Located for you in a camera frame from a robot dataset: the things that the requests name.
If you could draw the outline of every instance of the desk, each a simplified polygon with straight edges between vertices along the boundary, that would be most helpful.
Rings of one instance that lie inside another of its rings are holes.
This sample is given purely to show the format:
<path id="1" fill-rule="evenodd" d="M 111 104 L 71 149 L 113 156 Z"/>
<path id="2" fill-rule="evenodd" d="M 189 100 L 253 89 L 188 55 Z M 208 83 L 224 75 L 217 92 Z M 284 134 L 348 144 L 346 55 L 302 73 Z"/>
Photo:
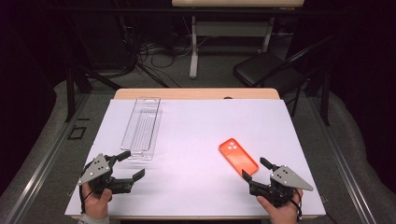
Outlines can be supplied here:
<path id="1" fill-rule="evenodd" d="M 142 168 L 146 169 L 146 175 L 134 184 L 131 193 L 113 196 L 109 205 L 112 218 L 267 217 L 255 197 L 248 194 L 248 183 L 219 153 L 219 145 L 230 137 L 237 139 L 257 163 L 263 156 L 292 168 L 314 187 L 314 191 L 304 193 L 303 215 L 325 215 L 289 112 L 275 90 L 119 90 L 107 109 L 87 162 L 100 152 L 121 153 L 120 142 L 134 106 L 134 100 L 122 99 L 138 96 L 163 98 L 155 154 L 152 161 L 116 163 L 113 173 L 116 178 L 129 178 Z M 221 100 L 227 96 L 234 99 Z M 270 171 L 260 166 L 253 178 L 268 184 L 269 174 Z M 80 216 L 78 190 L 65 214 Z"/>
<path id="2" fill-rule="evenodd" d="M 172 0 L 174 7 L 302 7 L 303 3 L 304 0 Z M 197 78 L 198 35 L 262 36 L 260 53 L 268 49 L 273 26 L 274 18 L 266 21 L 198 21 L 192 16 L 190 78 Z"/>

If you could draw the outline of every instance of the white paper sheet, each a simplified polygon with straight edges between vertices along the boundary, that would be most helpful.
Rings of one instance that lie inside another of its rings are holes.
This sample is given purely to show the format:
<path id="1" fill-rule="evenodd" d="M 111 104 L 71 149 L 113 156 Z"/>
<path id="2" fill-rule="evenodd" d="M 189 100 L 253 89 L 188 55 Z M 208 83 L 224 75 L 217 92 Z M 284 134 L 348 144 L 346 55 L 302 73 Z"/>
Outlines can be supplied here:
<path id="1" fill-rule="evenodd" d="M 113 176 L 146 175 L 132 192 L 113 196 L 112 217 L 247 218 L 266 217 L 248 193 L 248 183 L 219 153 L 219 145 L 235 138 L 259 164 L 253 180 L 270 183 L 271 171 L 260 157 L 288 165 L 314 187 L 304 191 L 303 215 L 325 211 L 285 104 L 281 100 L 162 100 L 163 114 L 152 161 L 125 160 Z M 88 161 L 99 153 L 118 155 L 134 100 L 112 100 L 94 140 Z M 80 215 L 78 190 L 65 211 Z"/>

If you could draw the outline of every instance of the clear plastic container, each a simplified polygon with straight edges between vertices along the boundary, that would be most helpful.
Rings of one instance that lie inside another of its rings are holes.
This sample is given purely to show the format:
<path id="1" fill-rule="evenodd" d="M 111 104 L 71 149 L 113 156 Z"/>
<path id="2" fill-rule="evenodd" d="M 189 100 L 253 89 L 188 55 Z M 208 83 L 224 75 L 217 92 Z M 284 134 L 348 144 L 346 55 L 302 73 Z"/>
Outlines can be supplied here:
<path id="1" fill-rule="evenodd" d="M 154 157 L 162 115 L 160 102 L 158 97 L 136 99 L 121 144 L 122 150 L 131 151 L 130 159 L 150 161 Z"/>

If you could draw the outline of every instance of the phone case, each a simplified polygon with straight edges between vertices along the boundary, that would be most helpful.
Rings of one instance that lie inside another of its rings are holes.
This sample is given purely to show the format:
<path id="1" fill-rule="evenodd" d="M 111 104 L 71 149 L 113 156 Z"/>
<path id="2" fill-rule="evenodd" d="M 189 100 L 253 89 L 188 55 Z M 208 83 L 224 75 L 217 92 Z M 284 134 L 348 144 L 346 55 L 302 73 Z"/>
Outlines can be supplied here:
<path id="1" fill-rule="evenodd" d="M 242 169 L 249 175 L 254 174 L 259 169 L 257 163 L 251 159 L 246 151 L 233 138 L 221 144 L 219 146 L 219 151 L 241 176 Z"/>

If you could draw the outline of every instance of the human hand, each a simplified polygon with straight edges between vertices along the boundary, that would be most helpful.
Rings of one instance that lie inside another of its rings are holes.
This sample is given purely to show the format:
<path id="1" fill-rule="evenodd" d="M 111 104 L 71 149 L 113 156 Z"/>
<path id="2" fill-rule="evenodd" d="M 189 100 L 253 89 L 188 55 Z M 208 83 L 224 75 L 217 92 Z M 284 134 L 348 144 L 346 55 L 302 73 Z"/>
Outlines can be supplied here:
<path id="1" fill-rule="evenodd" d="M 297 189 L 297 191 L 303 197 L 303 191 L 301 189 Z M 299 204 L 300 196 L 294 193 L 292 199 Z M 267 211 L 273 224 L 295 224 L 297 222 L 298 209 L 293 203 L 287 202 L 276 208 L 262 196 L 257 196 L 257 201 Z"/>
<path id="2" fill-rule="evenodd" d="M 102 219 L 108 216 L 108 201 L 111 199 L 111 189 L 105 189 L 101 196 L 92 192 L 90 185 L 82 185 L 82 195 L 85 198 L 85 214 L 90 217 Z"/>

